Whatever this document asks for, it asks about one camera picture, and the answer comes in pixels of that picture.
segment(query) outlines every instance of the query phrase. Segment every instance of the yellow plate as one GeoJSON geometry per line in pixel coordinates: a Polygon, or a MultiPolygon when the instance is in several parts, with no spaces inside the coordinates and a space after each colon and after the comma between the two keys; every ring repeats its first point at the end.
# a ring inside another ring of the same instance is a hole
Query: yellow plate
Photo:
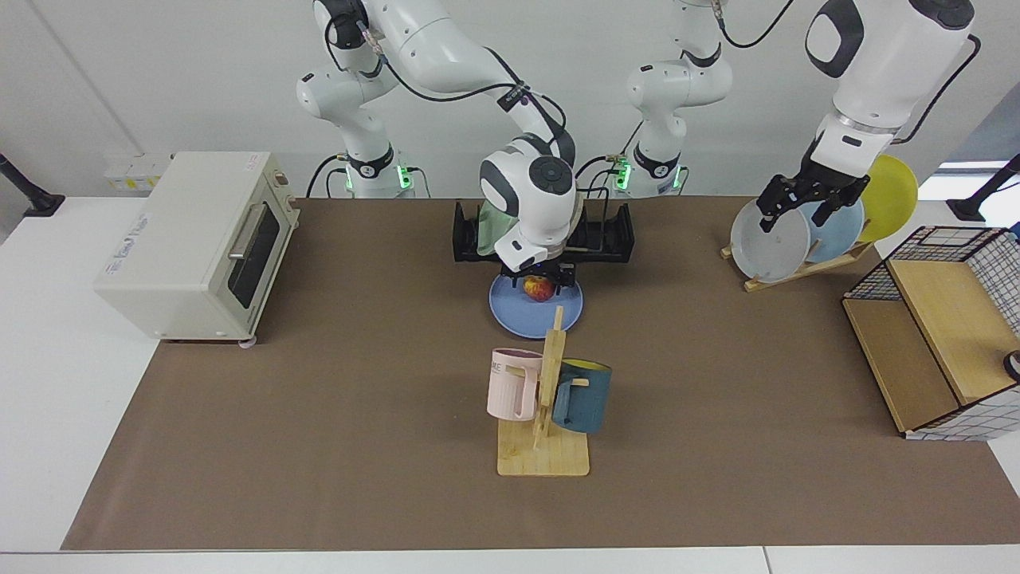
{"type": "Polygon", "coordinates": [[[917,208],[917,176],[903,161],[882,155],[868,171],[871,182],[864,190],[864,212],[870,222],[861,241],[885,239],[907,224],[917,208]]]}

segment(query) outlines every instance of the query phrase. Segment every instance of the brown table mat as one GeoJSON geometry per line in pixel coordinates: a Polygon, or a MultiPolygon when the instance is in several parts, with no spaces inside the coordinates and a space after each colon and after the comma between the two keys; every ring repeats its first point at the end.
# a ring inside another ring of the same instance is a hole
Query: brown table mat
{"type": "Polygon", "coordinates": [[[496,474],[495,264],[453,203],[310,201],[252,351],[161,345],[65,550],[1020,542],[983,443],[899,437],[840,308],[877,257],[756,295],[719,258],[747,199],[631,203],[579,268],[567,355],[614,368],[592,475],[496,474]]]}

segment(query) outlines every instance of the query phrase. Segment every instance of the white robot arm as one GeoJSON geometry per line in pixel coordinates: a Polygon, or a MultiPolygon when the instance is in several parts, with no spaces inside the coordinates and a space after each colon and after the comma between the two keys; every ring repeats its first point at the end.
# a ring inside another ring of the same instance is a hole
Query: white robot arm
{"type": "Polygon", "coordinates": [[[823,201],[817,224],[856,203],[872,163],[973,38],[973,19],[970,0],[828,0],[806,46],[818,69],[839,79],[833,109],[801,171],[775,175],[758,199],[762,228],[804,203],[823,201]]]}
{"type": "Polygon", "coordinates": [[[335,65],[313,70],[298,81],[298,101],[309,113],[333,122],[347,145],[348,178],[358,198],[392,198],[405,192],[398,152],[382,121],[362,108],[397,86],[393,73],[356,25],[363,11],[353,4],[316,0],[315,21],[335,65]]]}
{"type": "Polygon", "coordinates": [[[486,198],[519,219],[497,242],[497,253],[514,271],[559,256],[570,234],[578,195],[572,173],[575,147],[566,118],[558,121],[540,101],[551,100],[538,96],[498,54],[461,32],[437,0],[315,0],[315,9],[328,41],[344,55],[337,65],[348,75],[318,80],[320,90],[308,88],[312,81],[304,82],[303,93],[317,102],[306,107],[337,123],[349,149],[358,147],[366,158],[385,159],[393,148],[381,125],[360,109],[361,104],[386,94],[396,83],[431,101],[489,95],[522,132],[481,163],[486,198]],[[330,36],[330,29],[337,34],[330,36]],[[396,73],[377,39],[387,42],[387,50],[417,85],[439,94],[466,94],[453,98],[421,94],[396,73]]]}
{"type": "Polygon", "coordinates": [[[636,143],[626,152],[630,160],[624,169],[629,172],[617,186],[630,197],[654,197],[677,187],[687,133],[677,112],[721,101],[733,85],[712,1],[673,0],[673,18],[679,58],[643,65],[627,80],[630,103],[645,119],[636,143]]]}

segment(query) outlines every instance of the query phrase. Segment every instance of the light blue plate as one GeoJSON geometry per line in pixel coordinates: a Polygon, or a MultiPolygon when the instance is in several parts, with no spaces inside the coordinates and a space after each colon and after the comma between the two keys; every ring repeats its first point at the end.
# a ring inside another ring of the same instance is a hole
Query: light blue plate
{"type": "Polygon", "coordinates": [[[804,218],[808,219],[808,226],[811,227],[811,245],[818,241],[821,244],[808,255],[809,263],[824,263],[843,255],[857,243],[864,230],[864,202],[858,201],[852,207],[844,207],[829,216],[823,226],[818,226],[811,217],[815,216],[815,211],[821,202],[815,201],[805,203],[799,209],[804,213],[804,218]]]}
{"type": "Polygon", "coordinates": [[[553,328],[556,308],[563,308],[563,330],[566,331],[580,319],[584,309],[584,295],[580,284],[564,286],[559,296],[545,303],[539,303],[524,293],[524,278],[513,279],[502,274],[493,280],[489,290],[489,309],[504,329],[525,340],[545,340],[546,332],[553,328]]]}

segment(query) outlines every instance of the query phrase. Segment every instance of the dark teal mug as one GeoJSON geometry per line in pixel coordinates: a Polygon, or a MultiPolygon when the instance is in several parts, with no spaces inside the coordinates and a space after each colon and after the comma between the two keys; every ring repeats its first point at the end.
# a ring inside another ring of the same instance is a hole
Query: dark teal mug
{"type": "Polygon", "coordinates": [[[599,432],[606,415],[612,374],[612,369],[600,363],[564,359],[553,405],[553,422],[574,432],[599,432]]]}

